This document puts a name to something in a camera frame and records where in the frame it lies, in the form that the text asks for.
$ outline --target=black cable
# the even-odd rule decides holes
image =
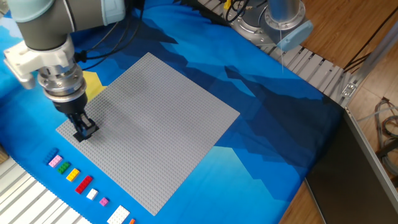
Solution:
[[[232,7],[232,10],[234,10],[235,12],[238,12],[239,6],[241,6],[241,2],[242,2],[242,1],[240,1],[240,0],[238,0],[238,1],[239,1],[238,7],[235,8],[234,5],[235,5],[235,3],[236,3],[237,1],[231,0],[231,7]]]
[[[344,72],[346,73],[346,72],[350,71],[351,69],[353,69],[353,68],[357,67],[358,65],[362,64],[365,60],[366,60],[366,58],[361,59],[359,62],[357,62],[354,65],[350,66],[350,68],[345,69]]]
[[[104,40],[106,40],[106,39],[109,37],[109,35],[111,35],[111,33],[113,32],[113,30],[115,30],[115,28],[118,26],[118,24],[119,24],[119,22],[115,23],[115,24],[113,25],[113,27],[108,31],[108,33],[106,33],[105,36],[104,36],[100,41],[98,41],[98,43],[96,43],[91,49],[87,50],[87,53],[88,53],[88,52],[91,52],[92,50],[94,50],[95,48],[97,48],[97,47],[99,46],[99,44],[101,44],[102,42],[104,42]]]
[[[358,62],[358,61],[360,61],[360,60],[362,60],[362,59],[364,59],[364,58],[368,58],[370,54],[371,54],[371,53],[368,53],[367,55],[365,55],[365,56],[362,56],[362,57],[360,57],[360,58],[356,59],[356,60],[355,60],[355,61],[353,61],[352,63]]]
[[[141,11],[141,14],[140,14],[140,21],[139,21],[139,24],[141,23],[141,20],[142,20],[142,16],[141,16],[142,13],[143,13],[143,10]],[[123,42],[123,40],[126,38],[127,33],[128,33],[128,30],[129,30],[129,28],[130,28],[130,24],[131,24],[131,18],[127,21],[127,25],[126,25],[126,28],[125,28],[125,30],[124,30],[122,36],[120,37],[118,43],[113,47],[113,49],[111,50],[111,52],[114,51],[117,47],[119,47],[119,45],[120,45],[120,44]],[[103,57],[99,62],[95,63],[94,65],[89,66],[89,67],[87,67],[87,68],[84,68],[83,71],[88,70],[88,69],[91,69],[91,68],[94,68],[95,66],[101,64],[101,63],[104,62],[109,56],[110,56],[110,55]]]
[[[389,122],[391,122],[391,121],[397,122],[397,121],[398,121],[398,116],[390,116],[390,117],[388,117],[387,119],[385,119],[385,120],[382,122],[382,129],[383,129],[383,131],[384,131],[386,134],[390,135],[391,137],[398,138],[398,135],[392,133],[391,131],[389,131],[389,130],[387,129],[387,123],[389,123]]]
[[[389,107],[395,107],[395,105],[393,105],[392,103],[390,103],[389,100],[383,98],[383,99],[376,105],[376,107],[375,107],[375,109],[374,109],[375,112],[380,111],[380,107],[381,107],[381,105],[383,105],[383,104],[387,104]],[[382,149],[386,144],[388,144],[389,142],[391,142],[393,139],[396,138],[396,137],[394,137],[394,135],[393,135],[390,131],[388,131],[388,130],[385,128],[387,122],[392,121],[392,120],[395,120],[396,118],[398,119],[398,116],[394,113],[394,110],[393,110],[393,109],[391,109],[391,112],[392,112],[393,116],[390,116],[390,117],[388,117],[387,119],[385,119],[385,120],[383,121],[383,124],[380,122],[379,114],[375,114],[376,127],[377,127],[377,138],[378,138],[378,140],[379,140],[379,148],[380,148],[380,149]],[[390,132],[391,134],[389,134],[389,135],[390,135],[391,137],[388,138],[387,140],[383,141],[383,138],[382,138],[383,132],[386,133],[386,134],[388,134],[388,133]],[[391,160],[390,160],[390,158],[389,158],[389,156],[388,156],[388,153],[387,153],[385,156],[383,156],[383,157],[381,158],[381,160],[382,160],[383,164],[385,165],[386,169],[387,169],[390,173],[392,173],[392,174],[394,174],[394,175],[398,175],[398,167],[397,167],[394,163],[391,162]]]
[[[256,8],[258,8],[258,7],[262,6],[263,4],[267,3],[267,1],[268,1],[268,0],[265,0],[265,1],[263,1],[262,3],[258,4],[258,5],[256,6]]]
[[[353,60],[365,49],[365,47],[370,43],[370,41],[376,36],[376,34],[381,30],[381,28],[386,24],[386,22],[398,11],[398,7],[396,7],[392,13],[390,13],[387,18],[380,24],[380,26],[373,33],[371,38],[361,47],[361,49],[355,54],[355,56],[347,63],[347,65],[343,68],[346,70],[350,65],[352,65]]]
[[[94,57],[87,57],[87,60],[93,60],[93,59],[99,59],[99,58],[103,58],[103,57],[109,57],[112,54],[118,53],[121,50],[124,50],[131,42],[132,40],[134,40],[134,38],[136,37],[138,30],[141,26],[141,22],[142,22],[142,15],[144,14],[144,9],[141,10],[140,16],[139,16],[139,22],[137,25],[137,28],[135,29],[134,33],[132,34],[132,36],[130,37],[128,43],[126,45],[124,45],[123,47],[116,49],[116,50],[112,50],[109,53],[103,54],[103,55],[99,55],[99,56],[94,56]]]
[[[227,22],[233,22],[236,18],[238,18],[238,17],[242,14],[242,12],[244,12],[244,10],[246,9],[246,6],[248,6],[248,4],[249,4],[249,0],[245,0],[243,6],[242,6],[242,8],[241,8],[241,10],[240,10],[231,20],[229,20],[229,19],[228,19],[228,15],[229,15],[229,12],[231,11],[231,8],[232,8],[232,5],[231,5],[231,6],[228,8],[228,10],[226,11],[225,20],[226,20]]]

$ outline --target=lego baseplate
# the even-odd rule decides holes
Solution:
[[[99,126],[89,140],[69,121],[57,131],[153,215],[239,116],[150,53],[86,112]]]

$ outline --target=blue fabric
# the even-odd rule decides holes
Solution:
[[[10,27],[10,19],[0,20],[0,50],[21,40]],[[76,51],[89,49],[109,29],[73,34]],[[122,23],[90,55],[109,52],[123,29]],[[132,218],[137,223],[278,223],[333,137],[342,109],[234,30],[214,25],[171,0],[147,0],[137,38],[92,71],[109,85],[148,52],[241,113],[156,216],[64,140],[55,129],[66,117],[44,97],[41,87],[23,90],[3,64],[1,144],[93,223],[106,223],[119,205],[131,213],[125,223]],[[68,171],[81,171],[74,182],[65,179],[69,172],[60,175],[42,162],[54,147],[72,164]],[[86,175],[94,180],[78,195],[74,189]],[[94,202],[85,197],[91,188],[99,191]],[[110,201],[106,207],[98,203],[102,197]]]

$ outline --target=wire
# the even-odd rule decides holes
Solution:
[[[357,120],[357,122],[364,121],[364,120],[369,119],[369,118],[371,118],[371,117],[373,117],[373,116],[375,116],[375,115],[377,115],[377,114],[379,114],[379,113],[385,112],[385,111],[387,111],[387,110],[393,110],[393,109],[398,110],[398,106],[392,106],[392,107],[389,107],[389,108],[385,108],[385,109],[383,109],[383,110],[379,110],[379,111],[377,111],[377,112],[375,112],[375,113],[373,113],[373,114],[370,114],[370,115],[368,115],[368,116],[366,116],[366,117],[364,117],[364,118],[361,118],[361,119]]]
[[[136,34],[137,31],[138,31],[138,29],[139,29],[139,25],[140,25],[140,23],[141,23],[141,21],[142,21],[143,11],[144,11],[144,10],[142,10],[141,13],[140,13],[140,20],[139,20],[139,22],[138,22],[138,26],[137,26],[136,30],[134,31],[134,34]],[[111,50],[111,52],[114,51],[117,47],[119,47],[119,45],[122,43],[122,41],[126,38],[127,33],[128,33],[128,30],[129,30],[129,28],[130,28],[130,24],[131,24],[131,18],[130,18],[130,19],[128,20],[128,22],[127,22],[126,28],[125,28],[125,30],[124,30],[124,32],[123,32],[123,35],[120,37],[118,43],[113,47],[113,49]],[[107,56],[103,57],[99,62],[95,63],[94,65],[89,66],[89,67],[87,67],[87,68],[84,68],[83,71],[88,70],[88,69],[91,69],[91,68],[94,68],[95,66],[101,64],[101,63],[104,62],[109,56],[111,56],[111,55],[107,55]]]
[[[391,121],[397,122],[397,121],[398,121],[398,116],[390,116],[390,117],[388,117],[387,119],[385,119],[385,120],[382,122],[383,130],[384,130],[384,132],[385,132],[386,134],[390,135],[391,137],[398,138],[398,135],[392,133],[391,131],[389,131],[389,130],[387,129],[387,123],[390,123]]]
[[[357,67],[358,65],[362,64],[365,60],[366,60],[366,58],[361,59],[358,63],[352,65],[350,68],[345,69],[344,73],[346,73],[346,72],[350,71],[351,69]]]
[[[346,70],[350,65],[352,65],[354,62],[353,60],[365,49],[365,47],[372,41],[372,39],[376,36],[376,34],[381,30],[381,28],[386,24],[386,22],[398,11],[398,7],[396,7],[388,16],[387,18],[380,24],[380,26],[376,29],[376,31],[373,33],[373,35],[369,38],[369,40],[361,47],[361,49],[355,54],[355,56],[347,63],[347,65],[344,67],[344,70]]]
[[[228,15],[229,15],[229,12],[231,11],[231,8],[232,8],[232,6],[233,6],[233,4],[231,4],[231,6],[230,6],[230,7],[228,8],[228,10],[226,11],[225,20],[226,20],[227,22],[233,22],[233,21],[235,21],[235,19],[238,18],[238,17],[242,14],[242,12],[244,12],[244,10],[246,9],[246,6],[248,6],[248,4],[249,4],[249,1],[250,1],[250,0],[245,0],[243,6],[242,6],[242,8],[241,8],[241,10],[240,10],[231,20],[229,20],[229,19],[228,19]]]
[[[265,1],[263,1],[262,3],[258,4],[258,5],[256,6],[256,8],[258,8],[258,7],[262,6],[263,4],[267,3],[267,1],[268,1],[268,0],[265,0]]]
[[[112,55],[112,54],[115,54],[115,53],[118,53],[118,52],[121,51],[121,50],[124,50],[124,49],[134,40],[134,38],[136,37],[136,35],[137,35],[137,33],[138,33],[138,30],[139,30],[139,28],[140,28],[140,26],[141,26],[141,23],[142,23],[142,16],[143,16],[143,14],[144,14],[144,9],[141,10],[137,28],[135,29],[134,33],[132,34],[132,36],[130,37],[130,39],[129,39],[129,41],[127,42],[126,45],[122,46],[122,47],[119,48],[119,49],[113,49],[113,50],[110,51],[109,53],[106,53],[106,54],[103,54],[103,55],[94,56],[94,57],[87,57],[87,59],[88,59],[88,60],[93,60],[93,59],[99,59],[99,58],[103,58],[103,57],[109,57],[109,56]]]
[[[119,24],[119,22],[115,23],[115,24],[113,25],[112,29],[110,29],[110,30],[108,31],[108,33],[105,34],[105,36],[104,36],[100,41],[98,41],[98,43],[96,43],[91,49],[87,50],[87,53],[88,53],[88,52],[91,52],[92,50],[94,50],[95,48],[97,48],[97,46],[99,46],[100,43],[102,43],[106,38],[108,38],[109,35],[113,32],[113,30],[115,30],[116,26],[118,26],[118,24]]]
[[[386,108],[386,109],[380,110],[380,107],[381,107],[381,105],[383,105],[383,104],[389,105],[390,108]],[[391,110],[391,112],[392,112],[392,114],[393,114],[393,116],[390,116],[390,117],[388,117],[387,119],[385,119],[385,120],[383,121],[382,124],[380,123],[379,113],[376,114],[375,119],[376,119],[376,126],[377,126],[377,138],[378,138],[378,140],[379,140],[379,148],[380,148],[380,149],[382,149],[386,144],[389,144],[391,141],[393,141],[393,140],[395,139],[394,135],[386,129],[386,123],[387,123],[387,122],[398,119],[398,116],[396,116],[396,115],[394,114],[393,109],[397,110],[397,107],[396,107],[395,105],[393,105],[392,103],[390,103],[389,100],[387,100],[387,99],[385,99],[385,98],[383,98],[383,99],[376,105],[376,107],[375,107],[375,109],[374,109],[375,112],[379,112],[379,113],[382,112],[382,111],[385,111],[385,110]],[[383,131],[384,131],[386,134],[388,134],[388,135],[391,136],[391,137],[389,137],[389,138],[388,138],[387,140],[385,140],[385,141],[383,141],[383,138],[382,138],[382,137],[383,137],[383,136],[382,136],[382,135],[383,135]],[[381,161],[383,162],[384,166],[386,167],[386,169],[387,169],[391,174],[398,175],[398,166],[396,166],[393,162],[391,162],[391,160],[390,160],[390,158],[389,158],[389,156],[388,156],[388,153],[387,153],[385,156],[383,156],[383,157],[381,158]]]

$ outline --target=white lego brick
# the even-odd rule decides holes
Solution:
[[[87,194],[87,198],[90,200],[94,200],[95,196],[97,196],[98,191],[95,189],[92,189],[90,192]]]
[[[123,206],[119,206],[116,211],[108,219],[109,224],[122,224],[125,219],[129,216],[130,212],[127,211]]]

